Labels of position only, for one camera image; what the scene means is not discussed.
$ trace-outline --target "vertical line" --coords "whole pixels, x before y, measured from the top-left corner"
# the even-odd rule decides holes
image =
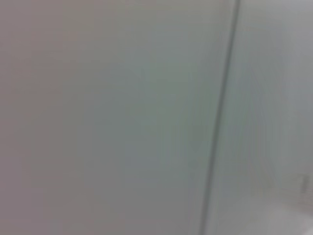
[[[217,114],[215,117],[215,126],[213,130],[211,151],[209,155],[209,165],[208,165],[208,172],[207,172],[207,177],[206,177],[204,198],[203,198],[203,203],[202,203],[199,235],[205,235],[206,228],[208,227],[208,223],[209,223],[208,220],[209,220],[210,200],[211,200],[211,195],[212,195],[214,167],[215,167],[216,158],[217,158],[216,153],[217,153],[217,146],[218,146],[219,137],[220,137],[221,118],[223,114],[225,93],[226,93],[229,72],[230,72],[230,64],[231,64],[231,58],[232,58],[232,53],[233,53],[233,48],[234,48],[236,28],[238,24],[240,3],[241,3],[241,0],[235,0],[235,5],[233,9],[233,16],[232,16],[232,22],[231,22],[231,27],[230,27],[230,35],[229,35],[229,41],[227,44],[226,59],[225,59],[225,64],[224,64],[223,76],[222,76],[222,85],[221,85],[221,90],[220,90]]]

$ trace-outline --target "white wall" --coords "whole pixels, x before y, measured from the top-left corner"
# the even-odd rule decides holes
[[[283,13],[282,2],[241,1],[207,234],[240,234],[281,176],[290,54]]]
[[[240,234],[270,214],[273,186],[294,189],[297,173],[313,175],[312,9],[241,1],[208,234]]]
[[[2,0],[0,232],[196,234],[231,10]]]

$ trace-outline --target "blurry surface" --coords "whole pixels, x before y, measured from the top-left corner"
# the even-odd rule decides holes
[[[313,226],[312,12],[305,0],[241,2],[208,234]]]
[[[197,233],[232,4],[0,2],[0,233]]]

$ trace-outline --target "gray wall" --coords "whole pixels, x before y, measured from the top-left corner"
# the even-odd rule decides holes
[[[1,233],[196,234],[231,11],[2,0]]]

